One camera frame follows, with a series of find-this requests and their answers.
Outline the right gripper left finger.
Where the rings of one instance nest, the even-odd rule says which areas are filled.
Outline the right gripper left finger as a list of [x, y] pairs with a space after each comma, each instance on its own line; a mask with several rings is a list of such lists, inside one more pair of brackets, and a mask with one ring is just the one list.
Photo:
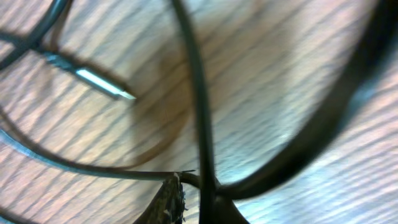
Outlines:
[[185, 192], [180, 176], [166, 178], [148, 207], [133, 224], [182, 224]]

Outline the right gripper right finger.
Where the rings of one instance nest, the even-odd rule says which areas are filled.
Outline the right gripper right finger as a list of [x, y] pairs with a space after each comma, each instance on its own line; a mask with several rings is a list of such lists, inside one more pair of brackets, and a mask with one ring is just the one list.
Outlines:
[[249, 224], [235, 206], [232, 198], [220, 193], [219, 186], [216, 187], [214, 201], [214, 221], [220, 224]]

